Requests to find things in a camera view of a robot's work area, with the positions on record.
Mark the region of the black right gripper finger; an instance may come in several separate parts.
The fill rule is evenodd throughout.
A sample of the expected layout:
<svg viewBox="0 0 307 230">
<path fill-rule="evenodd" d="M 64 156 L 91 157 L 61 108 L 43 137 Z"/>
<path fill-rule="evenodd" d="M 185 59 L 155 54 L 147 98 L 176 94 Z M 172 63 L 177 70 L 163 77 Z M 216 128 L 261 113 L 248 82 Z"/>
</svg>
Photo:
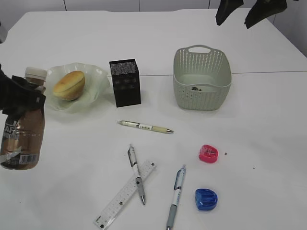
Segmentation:
<svg viewBox="0 0 307 230">
<path fill-rule="evenodd" d="M 243 4 L 243 0 L 221 0 L 215 16 L 217 25 L 221 25 L 234 10 Z"/>
<path fill-rule="evenodd" d="M 286 9 L 286 0 L 258 0 L 246 17 L 245 26 L 249 29 L 267 17 L 281 13 Z"/>
</svg>

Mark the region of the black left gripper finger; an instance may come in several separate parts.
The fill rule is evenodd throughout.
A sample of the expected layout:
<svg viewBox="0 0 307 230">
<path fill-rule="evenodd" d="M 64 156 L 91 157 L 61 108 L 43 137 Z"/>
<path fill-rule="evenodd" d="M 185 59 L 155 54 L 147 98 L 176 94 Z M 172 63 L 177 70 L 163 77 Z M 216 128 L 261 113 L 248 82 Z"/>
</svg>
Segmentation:
<svg viewBox="0 0 307 230">
<path fill-rule="evenodd" d="M 38 85 L 18 76 L 9 78 L 3 71 L 0 72 L 0 110 L 3 114 L 13 115 L 41 109 L 45 100 Z"/>
</svg>

